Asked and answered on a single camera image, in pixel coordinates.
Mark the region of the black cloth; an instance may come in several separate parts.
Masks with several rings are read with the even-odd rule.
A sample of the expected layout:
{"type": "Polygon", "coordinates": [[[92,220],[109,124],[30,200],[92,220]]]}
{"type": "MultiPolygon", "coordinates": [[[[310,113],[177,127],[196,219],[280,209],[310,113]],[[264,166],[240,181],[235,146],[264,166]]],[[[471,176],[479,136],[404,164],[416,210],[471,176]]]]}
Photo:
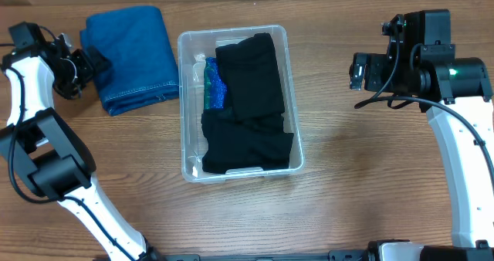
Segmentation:
{"type": "Polygon", "coordinates": [[[215,49],[219,75],[226,84],[235,118],[283,114],[285,104],[276,50],[268,33],[215,49]]]}
{"type": "Polygon", "coordinates": [[[287,168],[294,134],[284,131],[283,122],[281,114],[236,120],[231,108],[204,111],[201,128],[208,150],[203,171],[224,175],[239,168],[287,168]]]}

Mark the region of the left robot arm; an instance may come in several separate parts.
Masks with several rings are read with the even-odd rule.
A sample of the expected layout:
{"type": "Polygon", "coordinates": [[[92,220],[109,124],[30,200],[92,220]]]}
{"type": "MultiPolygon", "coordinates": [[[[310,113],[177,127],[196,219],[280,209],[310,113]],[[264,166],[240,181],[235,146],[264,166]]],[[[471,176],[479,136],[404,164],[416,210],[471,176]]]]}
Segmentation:
{"type": "Polygon", "coordinates": [[[11,26],[12,51],[1,71],[11,85],[12,109],[1,130],[1,155],[15,192],[25,201],[56,202],[75,215],[109,260],[161,260],[162,255],[118,212],[100,186],[88,147],[57,114],[54,95],[81,96],[110,68],[96,48],[73,49],[65,34],[31,22],[11,26]]]}

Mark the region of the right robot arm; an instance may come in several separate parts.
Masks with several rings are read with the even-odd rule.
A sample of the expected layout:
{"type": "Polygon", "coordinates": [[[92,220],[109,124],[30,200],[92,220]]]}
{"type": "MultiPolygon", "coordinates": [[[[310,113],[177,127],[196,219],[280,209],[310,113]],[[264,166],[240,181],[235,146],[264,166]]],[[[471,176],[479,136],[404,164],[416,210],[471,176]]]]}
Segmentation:
{"type": "Polygon", "coordinates": [[[384,54],[356,53],[350,88],[398,110],[417,103],[438,143],[452,208],[452,244],[370,242],[357,260],[493,258],[493,89],[485,63],[458,58],[447,9],[397,15],[382,25],[384,54]]]}

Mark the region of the clear plastic storage container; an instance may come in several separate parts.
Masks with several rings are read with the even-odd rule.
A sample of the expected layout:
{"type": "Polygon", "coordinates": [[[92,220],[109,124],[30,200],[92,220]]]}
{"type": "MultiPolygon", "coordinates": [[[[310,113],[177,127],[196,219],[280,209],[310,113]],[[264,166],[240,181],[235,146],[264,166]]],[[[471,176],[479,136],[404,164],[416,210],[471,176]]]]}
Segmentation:
{"type": "Polygon", "coordinates": [[[178,37],[181,171],[193,183],[278,177],[305,164],[286,30],[178,37]]]}

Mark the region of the blue denim towel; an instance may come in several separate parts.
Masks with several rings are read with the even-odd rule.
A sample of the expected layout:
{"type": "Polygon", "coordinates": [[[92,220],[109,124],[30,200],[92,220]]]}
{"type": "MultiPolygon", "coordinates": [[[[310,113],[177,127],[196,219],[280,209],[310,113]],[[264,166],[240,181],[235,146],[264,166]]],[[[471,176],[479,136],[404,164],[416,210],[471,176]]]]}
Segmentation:
{"type": "Polygon", "coordinates": [[[178,97],[178,66],[159,8],[139,5],[92,15],[80,42],[111,63],[93,78],[109,115],[178,97]]]}

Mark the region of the blue green sequin cloth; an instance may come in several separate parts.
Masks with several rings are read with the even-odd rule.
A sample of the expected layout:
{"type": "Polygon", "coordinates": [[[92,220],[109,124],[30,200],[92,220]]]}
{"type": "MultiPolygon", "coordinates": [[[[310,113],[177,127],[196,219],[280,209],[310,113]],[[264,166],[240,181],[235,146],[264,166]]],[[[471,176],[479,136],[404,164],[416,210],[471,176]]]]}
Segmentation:
{"type": "Polygon", "coordinates": [[[208,57],[205,59],[204,69],[204,109],[223,109],[227,87],[223,83],[217,64],[217,59],[208,57]]]}

